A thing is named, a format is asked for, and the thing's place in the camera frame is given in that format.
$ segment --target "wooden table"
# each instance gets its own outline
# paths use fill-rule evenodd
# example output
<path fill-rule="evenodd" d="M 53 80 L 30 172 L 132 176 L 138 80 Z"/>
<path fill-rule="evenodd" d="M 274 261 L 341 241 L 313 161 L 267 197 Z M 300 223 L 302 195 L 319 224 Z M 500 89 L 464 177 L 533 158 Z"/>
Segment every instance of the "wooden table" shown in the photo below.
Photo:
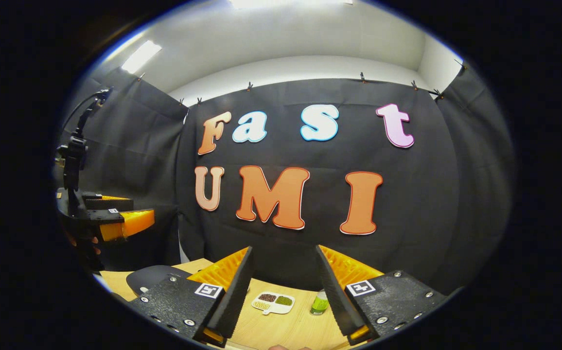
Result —
<path fill-rule="evenodd" d="M 196 273 L 198 270 L 210 266 L 210 261 L 199 259 L 174 267 L 188 273 Z M 101 274 L 113 292 L 121 295 L 127 301 L 132 301 L 136 295 L 125 281 L 125 277 L 131 272 L 102 271 Z M 274 292 L 293 296 L 296 301 L 292 310 L 285 314 L 270 313 L 263 315 L 250 303 L 261 292 Z M 226 349 L 239 350 L 268 350 L 271 346 L 282 345 L 289 350 L 299 350 L 303 347 L 312 350 L 346 350 L 355 346 L 341 346 L 347 341 L 335 322 L 330 307 L 321 315 L 315 316 L 309 313 L 317 292 L 299 290 L 279 286 L 252 279 L 250 290 L 246 295 L 240 317 L 236 324 L 233 337 L 228 339 Z"/>

